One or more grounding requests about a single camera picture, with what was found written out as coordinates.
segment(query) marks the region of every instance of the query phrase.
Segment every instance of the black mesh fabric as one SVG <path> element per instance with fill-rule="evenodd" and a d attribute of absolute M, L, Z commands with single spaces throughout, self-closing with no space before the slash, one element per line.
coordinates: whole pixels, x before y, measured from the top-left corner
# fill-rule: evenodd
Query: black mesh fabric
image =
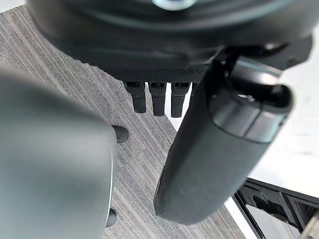
<path fill-rule="evenodd" d="M 115 79 L 124 82 L 163 82 L 163 83 L 199 83 L 208 66 L 195 66 L 187 69 L 121 69 L 100 67 L 102 70 L 113 76 Z"/>

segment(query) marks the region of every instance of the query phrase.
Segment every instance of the metal screw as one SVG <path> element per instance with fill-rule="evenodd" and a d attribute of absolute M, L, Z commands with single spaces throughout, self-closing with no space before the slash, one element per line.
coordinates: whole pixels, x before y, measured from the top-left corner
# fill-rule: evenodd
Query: metal screw
<path fill-rule="evenodd" d="M 197 0 L 152 0 L 153 3 L 168 11 L 179 11 L 193 6 Z"/>

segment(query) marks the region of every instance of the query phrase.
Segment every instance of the chair wheel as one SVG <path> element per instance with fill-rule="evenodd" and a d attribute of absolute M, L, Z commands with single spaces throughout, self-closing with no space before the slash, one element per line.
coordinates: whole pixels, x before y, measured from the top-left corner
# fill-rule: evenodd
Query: chair wheel
<path fill-rule="evenodd" d="M 110 212 L 109 212 L 109 218 L 108 218 L 108 221 L 107 221 L 105 227 L 109 228 L 109 227 L 113 226 L 115 224 L 115 222 L 116 222 L 116 218 L 117 218 L 116 211 L 111 208 Z"/>

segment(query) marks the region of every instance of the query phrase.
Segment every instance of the white surface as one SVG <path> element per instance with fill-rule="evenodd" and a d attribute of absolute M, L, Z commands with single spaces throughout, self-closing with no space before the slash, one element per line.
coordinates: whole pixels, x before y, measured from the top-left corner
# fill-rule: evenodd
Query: white surface
<path fill-rule="evenodd" d="M 23 5 L 25 0 L 0 0 L 0 12 L 8 11 L 16 6 Z"/>
<path fill-rule="evenodd" d="M 296 106 L 286 126 L 249 177 L 319 198 L 319 27 L 307 63 L 284 73 Z"/>

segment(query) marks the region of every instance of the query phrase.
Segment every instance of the gray striped carpet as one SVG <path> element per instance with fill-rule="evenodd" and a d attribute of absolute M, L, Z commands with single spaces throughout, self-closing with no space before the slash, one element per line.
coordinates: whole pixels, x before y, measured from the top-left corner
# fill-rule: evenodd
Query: gray striped carpet
<path fill-rule="evenodd" d="M 244 238 L 227 209 L 194 226 L 156 217 L 153 196 L 176 132 L 166 117 L 135 114 L 122 83 L 96 67 L 82 64 L 53 48 L 37 32 L 25 7 L 0 14 L 0 60 L 52 85 L 112 124 L 125 125 L 130 139 L 119 146 L 119 170 L 112 206 L 117 223 L 105 238 Z"/>

